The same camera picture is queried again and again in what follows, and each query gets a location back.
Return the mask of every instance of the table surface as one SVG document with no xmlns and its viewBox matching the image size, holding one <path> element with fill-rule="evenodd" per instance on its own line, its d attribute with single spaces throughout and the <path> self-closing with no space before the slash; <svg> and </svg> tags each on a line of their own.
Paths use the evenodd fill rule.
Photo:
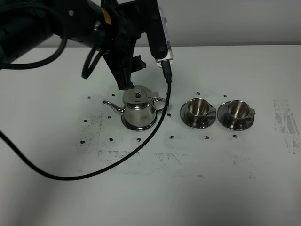
<svg viewBox="0 0 301 226">
<path fill-rule="evenodd" d="M 36 48 L 18 62 L 33 62 L 54 50 Z M 82 181 L 53 181 L 33 172 L 0 141 L 0 225 L 301 224 L 301 46 L 173 51 L 171 116 L 118 167 Z M 104 168 L 152 131 L 126 129 L 102 104 L 122 105 L 123 91 L 103 59 L 88 80 L 81 78 L 88 52 L 68 48 L 42 68 L 1 71 L 0 129 L 52 174 L 76 176 Z M 147 68 L 133 73 L 133 83 L 166 97 L 167 84 L 149 49 L 136 48 L 135 55 L 142 55 Z M 207 129 L 191 129 L 179 113 L 196 97 L 216 108 L 243 100 L 256 110 L 254 125 L 234 132 L 216 120 Z"/>
</svg>

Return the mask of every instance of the teapot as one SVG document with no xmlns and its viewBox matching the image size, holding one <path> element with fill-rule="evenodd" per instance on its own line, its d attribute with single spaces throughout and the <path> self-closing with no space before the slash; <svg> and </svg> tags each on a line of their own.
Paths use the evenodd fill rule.
<svg viewBox="0 0 301 226">
<path fill-rule="evenodd" d="M 122 100 L 124 107 L 104 100 L 103 104 L 109 105 L 114 112 L 121 115 L 121 121 L 130 130 L 143 131 L 152 127 L 157 114 L 163 112 L 163 108 L 156 110 L 155 102 L 166 102 L 166 99 L 158 97 L 157 92 L 151 92 L 145 86 L 135 86 L 124 92 Z"/>
</svg>

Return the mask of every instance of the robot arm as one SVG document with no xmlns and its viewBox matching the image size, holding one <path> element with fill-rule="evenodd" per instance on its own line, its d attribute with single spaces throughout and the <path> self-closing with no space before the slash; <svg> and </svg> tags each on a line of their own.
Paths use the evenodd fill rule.
<svg viewBox="0 0 301 226">
<path fill-rule="evenodd" d="M 146 67 L 140 56 L 133 56 L 136 41 L 144 32 L 157 62 L 172 60 L 166 22 L 157 0 L 123 4 L 102 0 L 101 6 L 90 0 L 14 0 L 16 2 L 34 2 L 52 8 L 64 21 L 67 38 L 92 49 L 82 74 L 85 79 L 93 70 L 87 70 L 90 60 L 99 51 L 98 60 L 104 57 L 118 88 L 133 88 L 131 73 Z M 11 0 L 0 0 L 0 7 L 11 3 Z M 0 14 L 0 64 L 16 60 L 52 34 L 61 36 L 59 24 L 54 21 L 48 13 L 34 9 Z"/>
</svg>

